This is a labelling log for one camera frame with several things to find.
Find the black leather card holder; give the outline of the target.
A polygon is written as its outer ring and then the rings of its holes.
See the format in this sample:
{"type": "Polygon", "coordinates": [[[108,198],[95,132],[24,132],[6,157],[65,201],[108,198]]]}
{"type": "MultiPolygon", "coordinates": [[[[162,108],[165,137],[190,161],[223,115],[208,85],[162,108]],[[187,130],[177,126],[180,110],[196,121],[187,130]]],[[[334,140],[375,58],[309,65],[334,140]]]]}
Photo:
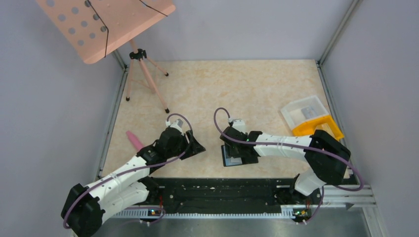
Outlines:
{"type": "Polygon", "coordinates": [[[221,146],[221,153],[222,153],[222,160],[223,160],[224,167],[259,163],[257,156],[237,157],[237,158],[232,157],[229,151],[229,147],[227,147],[226,145],[221,146]]]}

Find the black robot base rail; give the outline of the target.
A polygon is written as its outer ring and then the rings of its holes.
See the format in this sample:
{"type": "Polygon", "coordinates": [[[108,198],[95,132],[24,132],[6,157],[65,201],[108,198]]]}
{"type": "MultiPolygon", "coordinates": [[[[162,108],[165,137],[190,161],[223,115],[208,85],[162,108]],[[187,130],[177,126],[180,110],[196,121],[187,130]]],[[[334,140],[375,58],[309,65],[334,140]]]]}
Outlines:
{"type": "Polygon", "coordinates": [[[294,179],[150,178],[153,187],[140,206],[162,207],[167,214],[281,214],[286,205],[314,207],[320,190],[304,196],[294,179]]]}

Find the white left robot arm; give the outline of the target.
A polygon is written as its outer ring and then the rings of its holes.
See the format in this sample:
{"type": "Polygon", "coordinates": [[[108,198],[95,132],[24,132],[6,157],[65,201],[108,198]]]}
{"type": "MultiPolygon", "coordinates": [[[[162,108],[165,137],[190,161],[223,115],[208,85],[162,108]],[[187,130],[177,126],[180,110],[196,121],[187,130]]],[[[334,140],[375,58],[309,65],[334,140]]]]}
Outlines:
{"type": "Polygon", "coordinates": [[[118,212],[141,202],[155,203],[159,186],[150,174],[177,158],[205,151],[192,130],[167,127],[159,139],[142,147],[114,172],[85,186],[74,185],[61,211],[64,227],[79,237],[90,237],[118,212]]]}

